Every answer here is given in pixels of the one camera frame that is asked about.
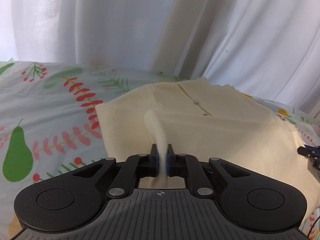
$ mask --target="gray ribbed plate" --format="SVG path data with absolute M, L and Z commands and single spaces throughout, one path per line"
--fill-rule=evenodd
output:
M 239 228 L 212 200 L 193 197 L 187 189 L 135 189 L 131 196 L 110 200 L 101 215 L 71 232 L 47 234 L 25 229 L 16 240 L 306 240 L 298 229 L 261 234 Z

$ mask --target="red berry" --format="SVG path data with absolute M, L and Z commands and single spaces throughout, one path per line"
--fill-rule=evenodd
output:
M 76 157 L 75 160 L 74 160 L 74 162 L 75 162 L 76 165 L 80 165 L 81 162 L 82 162 L 82 160 L 81 160 L 80 157 Z
M 33 178 L 34 182 L 38 182 L 40 179 L 40 175 L 38 173 L 36 173 L 35 175 L 32 176 L 32 178 Z

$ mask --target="white curtain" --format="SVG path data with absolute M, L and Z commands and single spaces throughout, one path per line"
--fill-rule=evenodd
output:
M 0 60 L 163 71 L 320 112 L 320 0 L 2 0 Z

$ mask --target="black cable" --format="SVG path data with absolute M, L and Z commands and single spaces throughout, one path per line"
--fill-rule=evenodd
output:
M 312 225 L 312 227 L 310 228 L 309 233 L 308 233 L 308 235 L 307 235 L 308 238 L 309 238 L 309 236 L 310 236 L 311 231 L 313 230 L 313 227 L 315 226 L 315 224 L 317 223 L 317 221 L 318 221 L 319 219 L 320 219 L 320 216 L 318 216 L 317 219 L 316 219 L 316 221 L 313 222 L 313 225 Z

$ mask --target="cream fabric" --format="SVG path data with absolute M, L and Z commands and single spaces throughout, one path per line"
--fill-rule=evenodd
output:
M 146 117 L 150 109 L 152 118 Z M 97 105 L 96 111 L 108 156 L 117 161 L 149 153 L 162 137 L 175 153 L 206 162 L 219 157 L 296 187 L 307 199 L 306 215 L 319 204 L 320 185 L 308 159 L 297 154 L 303 141 L 295 127 L 232 86 L 212 86 L 206 78 L 156 83 Z M 157 126 L 165 135 L 156 135 Z

